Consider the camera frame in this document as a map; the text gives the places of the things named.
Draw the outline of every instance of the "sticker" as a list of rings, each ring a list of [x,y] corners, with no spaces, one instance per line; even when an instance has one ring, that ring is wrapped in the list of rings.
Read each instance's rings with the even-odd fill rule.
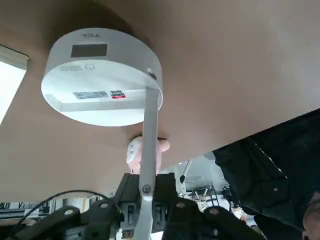
[[[73,66],[61,66],[60,70],[62,72],[67,72],[67,71],[82,71],[82,68],[80,66],[77,65],[73,65]]]
[[[124,94],[123,91],[117,90],[117,91],[110,91],[111,92],[111,97],[113,99],[124,99],[126,95]]]
[[[24,210],[24,216],[27,215],[32,209],[26,209]],[[30,218],[37,218],[39,217],[39,208],[37,208],[36,210],[34,210],[28,217],[27,219]]]
[[[105,91],[84,91],[84,92],[74,92],[73,95],[78,100],[83,99],[97,99],[97,98],[108,98],[108,94]]]

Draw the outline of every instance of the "black jacket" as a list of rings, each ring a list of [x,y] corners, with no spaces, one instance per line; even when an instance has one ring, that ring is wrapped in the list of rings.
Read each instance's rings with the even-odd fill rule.
[[[301,230],[287,178],[251,138],[214,151],[215,163],[237,198],[255,213]]]
[[[303,230],[320,192],[320,109],[213,152],[244,206]]]

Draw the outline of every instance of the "white projector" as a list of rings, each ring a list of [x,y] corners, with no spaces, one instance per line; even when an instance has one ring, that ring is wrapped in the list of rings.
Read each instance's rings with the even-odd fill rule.
[[[142,122],[147,89],[158,91],[158,109],[163,102],[156,54],[135,37],[106,28],[61,37],[50,51],[41,89],[58,112],[98,126]]]

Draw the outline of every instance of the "black cable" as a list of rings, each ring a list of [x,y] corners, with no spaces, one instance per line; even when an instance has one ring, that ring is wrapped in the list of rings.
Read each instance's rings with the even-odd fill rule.
[[[27,219],[27,217],[29,217],[36,209],[40,208],[42,205],[44,205],[45,203],[61,196],[64,194],[71,194],[71,193],[89,193],[89,194],[93,194],[96,196],[100,196],[103,199],[107,200],[109,204],[111,204],[112,206],[115,206],[117,208],[118,211],[121,211],[121,208],[115,203],[113,202],[109,197],[100,194],[98,192],[95,191],[89,191],[89,190],[69,190],[69,191],[62,191],[59,192],[55,195],[52,195],[51,197],[47,198],[46,200],[43,200],[42,202],[40,202],[39,204],[37,204],[35,207],[33,207],[23,218],[20,219],[20,221],[11,229],[10,233],[8,234],[7,238],[12,237],[13,234],[15,234],[16,229],[18,229],[18,227],[20,227],[20,225],[24,222],[24,220]]]

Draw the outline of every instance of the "window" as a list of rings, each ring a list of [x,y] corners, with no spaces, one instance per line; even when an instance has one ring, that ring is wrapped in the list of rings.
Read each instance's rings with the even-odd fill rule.
[[[0,124],[27,70],[28,57],[0,45]]]

